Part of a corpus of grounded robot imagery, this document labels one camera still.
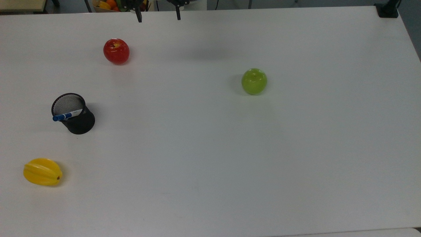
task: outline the red apple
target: red apple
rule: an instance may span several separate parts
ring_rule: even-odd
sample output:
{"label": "red apple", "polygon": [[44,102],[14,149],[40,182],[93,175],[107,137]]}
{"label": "red apple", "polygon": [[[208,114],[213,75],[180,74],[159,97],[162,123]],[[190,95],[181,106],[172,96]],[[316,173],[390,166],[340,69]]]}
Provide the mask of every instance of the red apple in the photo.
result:
{"label": "red apple", "polygon": [[129,46],[121,39],[111,39],[104,45],[104,55],[108,61],[120,65],[129,58]]}

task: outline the orange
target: orange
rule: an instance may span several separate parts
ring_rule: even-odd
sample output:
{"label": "orange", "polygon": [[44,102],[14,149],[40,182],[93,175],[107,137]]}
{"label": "orange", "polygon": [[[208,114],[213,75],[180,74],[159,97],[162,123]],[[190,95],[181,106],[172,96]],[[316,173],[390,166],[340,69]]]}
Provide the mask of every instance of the orange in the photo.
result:
{"label": "orange", "polygon": [[111,10],[111,6],[108,3],[103,2],[103,1],[99,2],[99,6],[98,7],[99,8],[103,8],[103,9],[107,9],[107,10]]}
{"label": "orange", "polygon": [[114,0],[107,0],[107,3],[111,7],[110,9],[114,9],[117,6],[117,3]]}

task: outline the apple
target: apple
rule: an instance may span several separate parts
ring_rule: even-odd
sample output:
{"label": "apple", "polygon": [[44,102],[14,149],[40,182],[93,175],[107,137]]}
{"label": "apple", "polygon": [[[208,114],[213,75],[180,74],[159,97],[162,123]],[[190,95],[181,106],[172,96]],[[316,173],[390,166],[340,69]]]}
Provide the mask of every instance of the apple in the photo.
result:
{"label": "apple", "polygon": [[108,61],[120,65],[129,58],[129,46],[121,39],[111,39],[104,45],[104,55]]}
{"label": "apple", "polygon": [[249,94],[258,94],[266,87],[267,77],[260,69],[252,68],[244,73],[241,84],[245,92]]}

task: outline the table surface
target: table surface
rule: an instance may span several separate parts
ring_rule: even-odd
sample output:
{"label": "table surface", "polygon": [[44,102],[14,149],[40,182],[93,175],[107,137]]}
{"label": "table surface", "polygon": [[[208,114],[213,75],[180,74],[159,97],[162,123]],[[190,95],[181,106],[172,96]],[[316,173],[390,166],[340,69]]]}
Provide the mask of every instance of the table surface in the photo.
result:
{"label": "table surface", "polygon": [[0,0],[0,12],[43,11],[45,0]]}
{"label": "table surface", "polygon": [[[0,235],[421,226],[421,64],[374,7],[0,16]],[[116,66],[110,38],[131,49]],[[268,76],[246,94],[249,68]],[[51,117],[82,95],[94,128]],[[58,162],[61,184],[24,164]]]}

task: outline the black mesh pen holder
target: black mesh pen holder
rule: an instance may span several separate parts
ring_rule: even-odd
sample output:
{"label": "black mesh pen holder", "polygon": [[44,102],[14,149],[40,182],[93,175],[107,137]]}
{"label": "black mesh pen holder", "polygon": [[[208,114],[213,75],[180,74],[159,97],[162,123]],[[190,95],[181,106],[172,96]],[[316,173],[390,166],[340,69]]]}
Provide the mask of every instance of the black mesh pen holder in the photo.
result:
{"label": "black mesh pen holder", "polygon": [[89,132],[95,124],[95,116],[86,107],[82,96],[75,93],[67,93],[58,97],[51,107],[53,116],[82,110],[79,115],[70,117],[66,120],[60,120],[67,129],[73,134],[84,134]]}

